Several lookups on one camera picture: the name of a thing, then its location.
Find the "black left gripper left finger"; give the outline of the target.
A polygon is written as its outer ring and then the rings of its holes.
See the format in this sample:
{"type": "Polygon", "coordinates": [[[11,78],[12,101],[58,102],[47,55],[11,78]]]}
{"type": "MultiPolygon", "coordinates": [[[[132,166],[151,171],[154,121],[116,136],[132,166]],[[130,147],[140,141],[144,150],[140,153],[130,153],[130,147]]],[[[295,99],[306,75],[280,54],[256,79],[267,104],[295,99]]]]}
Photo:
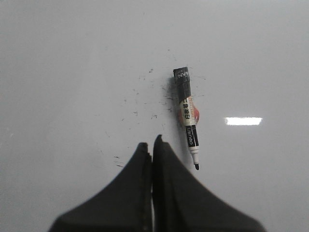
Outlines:
{"type": "Polygon", "coordinates": [[[118,176],[102,191],[60,215],[51,232],[151,232],[152,158],[139,143],[118,176]]]}

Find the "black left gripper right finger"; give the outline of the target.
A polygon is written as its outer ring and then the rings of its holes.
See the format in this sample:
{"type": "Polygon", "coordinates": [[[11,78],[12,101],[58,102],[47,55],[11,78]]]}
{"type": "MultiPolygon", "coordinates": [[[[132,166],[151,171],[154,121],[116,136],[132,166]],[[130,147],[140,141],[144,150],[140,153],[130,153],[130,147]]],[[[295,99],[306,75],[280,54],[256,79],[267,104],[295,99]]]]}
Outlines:
{"type": "Polygon", "coordinates": [[[158,135],[153,152],[156,232],[264,232],[256,219],[205,188],[158,135]]]}

